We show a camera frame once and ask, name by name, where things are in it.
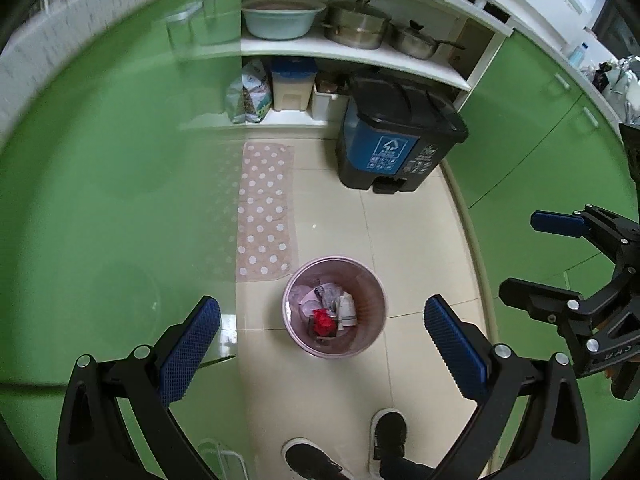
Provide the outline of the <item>large steel pot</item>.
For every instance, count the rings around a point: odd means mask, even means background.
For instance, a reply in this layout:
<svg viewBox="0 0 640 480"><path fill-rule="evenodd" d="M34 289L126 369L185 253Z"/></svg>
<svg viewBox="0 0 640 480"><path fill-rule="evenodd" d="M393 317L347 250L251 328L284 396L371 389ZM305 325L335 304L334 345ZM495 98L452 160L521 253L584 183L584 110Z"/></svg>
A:
<svg viewBox="0 0 640 480"><path fill-rule="evenodd" d="M370 0L333 0L326 5L323 35L346 47L375 50L391 20L390 14L372 6Z"/></svg>

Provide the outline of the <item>small steel saucepan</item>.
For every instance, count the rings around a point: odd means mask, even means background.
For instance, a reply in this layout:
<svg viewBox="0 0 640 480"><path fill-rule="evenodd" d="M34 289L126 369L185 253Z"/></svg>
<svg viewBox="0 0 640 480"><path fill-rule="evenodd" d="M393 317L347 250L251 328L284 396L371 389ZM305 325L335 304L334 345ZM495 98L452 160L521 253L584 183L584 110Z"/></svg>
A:
<svg viewBox="0 0 640 480"><path fill-rule="evenodd" d="M424 26L410 20L408 25L390 24L390 46L418 60L428 60L441 46L465 50L465 46L449 40L437 40L427 35Z"/></svg>

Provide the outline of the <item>plastic water bottle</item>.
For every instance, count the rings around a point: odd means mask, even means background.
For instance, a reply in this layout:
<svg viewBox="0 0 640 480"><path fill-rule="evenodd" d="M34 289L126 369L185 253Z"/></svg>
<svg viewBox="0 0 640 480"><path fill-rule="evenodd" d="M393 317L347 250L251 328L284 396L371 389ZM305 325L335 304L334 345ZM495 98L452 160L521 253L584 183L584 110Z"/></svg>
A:
<svg viewBox="0 0 640 480"><path fill-rule="evenodd" d="M584 62L588 48L589 46L585 42L581 42L580 44L578 44L578 46L572 51L572 53L568 57L568 62L570 63L570 66L579 68L582 65L582 62Z"/></svg>

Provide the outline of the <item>blue black pedal bin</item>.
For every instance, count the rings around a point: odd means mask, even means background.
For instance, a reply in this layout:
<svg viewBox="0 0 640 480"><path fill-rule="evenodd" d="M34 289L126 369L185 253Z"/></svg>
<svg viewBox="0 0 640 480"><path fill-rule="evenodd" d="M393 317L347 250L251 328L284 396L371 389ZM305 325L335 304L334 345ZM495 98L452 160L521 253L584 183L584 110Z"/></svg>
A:
<svg viewBox="0 0 640 480"><path fill-rule="evenodd" d="M353 190L414 192L469 129L454 106L424 84L362 73L335 147L338 178Z"/></svg>

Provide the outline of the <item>green white food bag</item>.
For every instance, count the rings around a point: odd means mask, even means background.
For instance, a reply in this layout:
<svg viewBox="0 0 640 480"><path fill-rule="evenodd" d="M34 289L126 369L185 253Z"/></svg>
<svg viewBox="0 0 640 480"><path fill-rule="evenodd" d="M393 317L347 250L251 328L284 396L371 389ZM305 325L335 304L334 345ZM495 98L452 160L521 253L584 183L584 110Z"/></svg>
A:
<svg viewBox="0 0 640 480"><path fill-rule="evenodd" d="M261 60L254 58L242 67L241 75L226 92L226 112L232 124L262 122L272 105L269 75Z"/></svg>

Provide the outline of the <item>pink waste basket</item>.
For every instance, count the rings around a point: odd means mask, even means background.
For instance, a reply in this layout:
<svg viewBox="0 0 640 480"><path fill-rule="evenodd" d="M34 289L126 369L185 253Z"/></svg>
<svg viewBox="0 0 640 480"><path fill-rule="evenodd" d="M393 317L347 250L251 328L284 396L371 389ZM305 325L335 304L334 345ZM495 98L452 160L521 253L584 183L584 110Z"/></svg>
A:
<svg viewBox="0 0 640 480"><path fill-rule="evenodd" d="M311 330L314 309L326 309L337 322L334 337ZM378 277L364 264L329 256L304 264L286 284L282 318L299 348L321 359L346 359L367 350L382 334L386 295Z"/></svg>

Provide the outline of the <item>white blue lidded storage box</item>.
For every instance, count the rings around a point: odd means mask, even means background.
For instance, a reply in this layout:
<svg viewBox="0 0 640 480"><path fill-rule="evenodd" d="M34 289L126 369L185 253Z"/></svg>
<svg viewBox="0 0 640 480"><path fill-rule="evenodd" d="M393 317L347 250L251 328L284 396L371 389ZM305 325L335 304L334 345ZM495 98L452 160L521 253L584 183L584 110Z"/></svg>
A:
<svg viewBox="0 0 640 480"><path fill-rule="evenodd" d="M273 108L277 112L304 112L318 74L316 61L298 56L275 56L270 61L270 73Z"/></svg>

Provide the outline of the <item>light blue basin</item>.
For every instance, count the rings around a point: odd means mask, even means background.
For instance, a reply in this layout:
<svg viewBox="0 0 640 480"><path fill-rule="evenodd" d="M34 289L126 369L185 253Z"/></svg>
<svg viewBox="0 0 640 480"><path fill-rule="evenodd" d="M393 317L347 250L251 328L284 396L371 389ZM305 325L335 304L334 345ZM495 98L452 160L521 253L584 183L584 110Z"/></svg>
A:
<svg viewBox="0 0 640 480"><path fill-rule="evenodd" d="M250 0L242 4L248 32L259 39L293 40L311 30L324 3L304 0Z"/></svg>

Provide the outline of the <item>red paper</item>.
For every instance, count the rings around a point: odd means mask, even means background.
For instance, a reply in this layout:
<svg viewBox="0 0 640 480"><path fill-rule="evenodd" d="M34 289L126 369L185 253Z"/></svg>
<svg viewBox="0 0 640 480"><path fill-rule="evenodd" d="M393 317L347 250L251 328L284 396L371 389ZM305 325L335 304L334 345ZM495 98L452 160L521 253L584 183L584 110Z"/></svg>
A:
<svg viewBox="0 0 640 480"><path fill-rule="evenodd" d="M336 319L326 309L314 309L311 315L311 330L318 337L334 337L337 333Z"/></svg>

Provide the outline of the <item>right black shoe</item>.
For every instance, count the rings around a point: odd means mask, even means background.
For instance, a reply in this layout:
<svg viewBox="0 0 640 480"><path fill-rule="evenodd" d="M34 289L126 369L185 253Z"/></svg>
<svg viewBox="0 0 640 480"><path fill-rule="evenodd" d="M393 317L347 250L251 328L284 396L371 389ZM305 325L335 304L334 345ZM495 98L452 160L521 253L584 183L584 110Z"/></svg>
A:
<svg viewBox="0 0 640 480"><path fill-rule="evenodd" d="M407 423L400 411L383 408L373 415L369 455L369 470L373 478L382 478L380 468L383 458L404 456L407 434Z"/></svg>

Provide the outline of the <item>left black shoe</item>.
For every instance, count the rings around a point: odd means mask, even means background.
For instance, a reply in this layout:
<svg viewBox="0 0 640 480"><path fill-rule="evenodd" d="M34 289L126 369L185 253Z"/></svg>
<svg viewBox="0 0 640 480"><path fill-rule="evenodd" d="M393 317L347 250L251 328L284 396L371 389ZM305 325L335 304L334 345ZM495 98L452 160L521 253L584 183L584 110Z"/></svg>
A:
<svg viewBox="0 0 640 480"><path fill-rule="evenodd" d="M314 443L295 438L282 448L284 462L302 479L347 480L350 474Z"/></svg>

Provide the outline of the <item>black shoe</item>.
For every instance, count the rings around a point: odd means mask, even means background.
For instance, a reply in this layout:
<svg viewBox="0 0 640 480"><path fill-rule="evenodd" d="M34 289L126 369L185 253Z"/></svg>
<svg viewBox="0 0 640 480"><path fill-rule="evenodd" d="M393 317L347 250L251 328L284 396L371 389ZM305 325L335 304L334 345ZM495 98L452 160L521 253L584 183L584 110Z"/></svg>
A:
<svg viewBox="0 0 640 480"><path fill-rule="evenodd" d="M404 456L407 434L407 423L400 411L383 408L373 415L369 455L369 470L373 478L382 478L380 468L383 458Z"/></svg>
<svg viewBox="0 0 640 480"><path fill-rule="evenodd" d="M350 474L314 443L295 438L282 448L284 462L302 479L347 480Z"/></svg>

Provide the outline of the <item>pink dotted floor mat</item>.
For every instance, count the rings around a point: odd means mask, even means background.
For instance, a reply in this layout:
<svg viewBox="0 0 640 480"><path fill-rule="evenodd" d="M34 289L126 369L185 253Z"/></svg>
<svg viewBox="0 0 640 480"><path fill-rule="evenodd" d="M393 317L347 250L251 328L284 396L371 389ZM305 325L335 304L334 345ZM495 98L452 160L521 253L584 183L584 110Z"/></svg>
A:
<svg viewBox="0 0 640 480"><path fill-rule="evenodd" d="M235 277L275 281L297 268L293 214L294 148L250 140L243 146Z"/></svg>

